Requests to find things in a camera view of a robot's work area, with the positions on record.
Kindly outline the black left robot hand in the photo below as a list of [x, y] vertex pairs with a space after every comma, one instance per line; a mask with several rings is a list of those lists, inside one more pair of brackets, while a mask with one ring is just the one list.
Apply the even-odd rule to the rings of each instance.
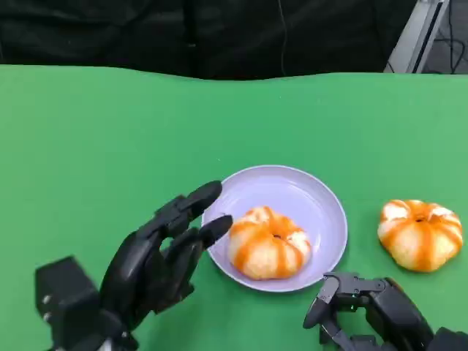
[[197, 219], [222, 193], [221, 181], [210, 181], [187, 196], [179, 195], [122, 242], [100, 287], [102, 308], [130, 331], [146, 316], [158, 314], [194, 291], [190, 279], [204, 251], [233, 224], [223, 215], [202, 227]]

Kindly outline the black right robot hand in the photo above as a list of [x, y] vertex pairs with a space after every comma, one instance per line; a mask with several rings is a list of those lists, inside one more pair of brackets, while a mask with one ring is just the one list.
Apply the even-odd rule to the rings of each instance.
[[[339, 312], [366, 310], [373, 335], [348, 336], [339, 326]], [[320, 327], [319, 343], [337, 350], [426, 350], [434, 332], [426, 318], [391, 278], [364, 279], [357, 273], [328, 272], [303, 321], [303, 328]]]

